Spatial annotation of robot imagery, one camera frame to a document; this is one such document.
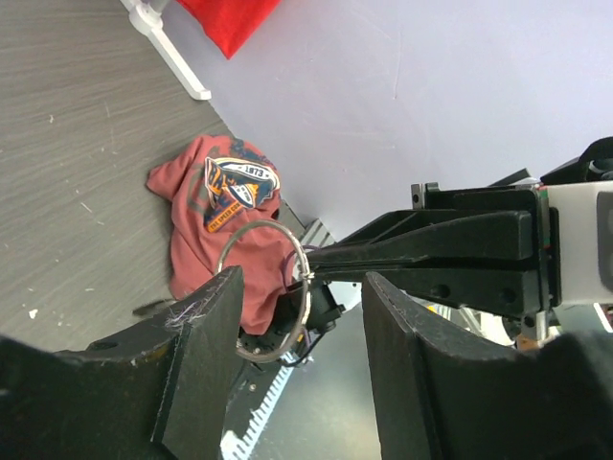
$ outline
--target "printed graphic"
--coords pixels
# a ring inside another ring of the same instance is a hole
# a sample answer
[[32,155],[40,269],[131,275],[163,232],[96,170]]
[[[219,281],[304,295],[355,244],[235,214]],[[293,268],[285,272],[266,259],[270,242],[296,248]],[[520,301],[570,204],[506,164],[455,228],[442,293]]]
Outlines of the printed graphic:
[[279,177],[267,166],[268,160],[249,152],[241,158],[208,157],[204,165],[193,166],[199,172],[190,184],[188,204],[203,215],[209,232],[219,230],[244,209],[257,208],[280,188]]

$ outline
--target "shirt logo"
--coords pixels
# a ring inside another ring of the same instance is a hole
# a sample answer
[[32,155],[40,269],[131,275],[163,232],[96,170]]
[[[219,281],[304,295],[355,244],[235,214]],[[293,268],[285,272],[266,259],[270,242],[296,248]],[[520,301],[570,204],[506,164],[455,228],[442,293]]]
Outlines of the shirt logo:
[[257,208],[281,187],[279,177],[272,168],[241,158],[207,157],[204,168],[202,165],[194,166],[200,169],[200,173],[194,175],[199,187],[195,183],[193,185],[200,188],[199,196],[206,190],[209,206],[206,210],[202,209],[193,200],[191,192],[190,207],[204,211],[204,224],[212,233],[244,209]]

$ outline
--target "white plastic part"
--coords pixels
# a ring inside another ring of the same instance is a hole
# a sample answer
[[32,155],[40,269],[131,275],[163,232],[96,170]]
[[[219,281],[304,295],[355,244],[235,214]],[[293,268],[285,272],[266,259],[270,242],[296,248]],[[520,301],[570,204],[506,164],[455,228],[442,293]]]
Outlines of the white plastic part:
[[613,333],[600,304],[564,305],[554,309],[557,321],[566,333],[602,332]]
[[122,3],[129,11],[134,28],[149,39],[188,94],[197,101],[211,99],[211,91],[200,82],[164,32],[161,14],[141,0],[122,0]]
[[499,345],[509,347],[513,341],[507,335],[502,324],[502,318],[491,313],[481,311],[481,332],[487,340],[496,342]]
[[549,206],[559,214],[562,306],[613,301],[613,292],[602,283],[599,273],[600,258],[611,257],[602,254],[598,243],[597,199],[601,192],[613,193],[613,181],[547,187]]
[[333,281],[328,285],[329,292],[337,305],[343,305],[345,311],[354,309],[362,301],[362,284]]

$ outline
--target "red t-shirt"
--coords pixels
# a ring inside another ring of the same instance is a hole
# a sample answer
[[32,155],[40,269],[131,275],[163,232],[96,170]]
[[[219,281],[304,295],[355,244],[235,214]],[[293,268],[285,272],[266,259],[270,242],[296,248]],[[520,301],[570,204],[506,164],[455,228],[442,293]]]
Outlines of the red t-shirt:
[[[281,205],[274,165],[254,146],[227,136],[201,136],[174,160],[149,173],[148,188],[172,202],[172,295],[181,299],[214,276],[224,244],[248,222],[273,219]],[[245,278],[240,325],[264,334],[285,292],[281,264],[293,246],[279,231],[259,227],[234,245],[225,266]]]

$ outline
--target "wood grain floor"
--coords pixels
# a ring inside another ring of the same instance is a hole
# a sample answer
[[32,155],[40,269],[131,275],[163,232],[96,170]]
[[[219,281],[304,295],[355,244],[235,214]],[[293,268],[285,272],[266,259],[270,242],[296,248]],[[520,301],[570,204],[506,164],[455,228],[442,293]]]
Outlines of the wood grain floor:
[[0,333],[80,349],[168,296],[147,171],[228,130],[119,0],[2,2],[0,30]]

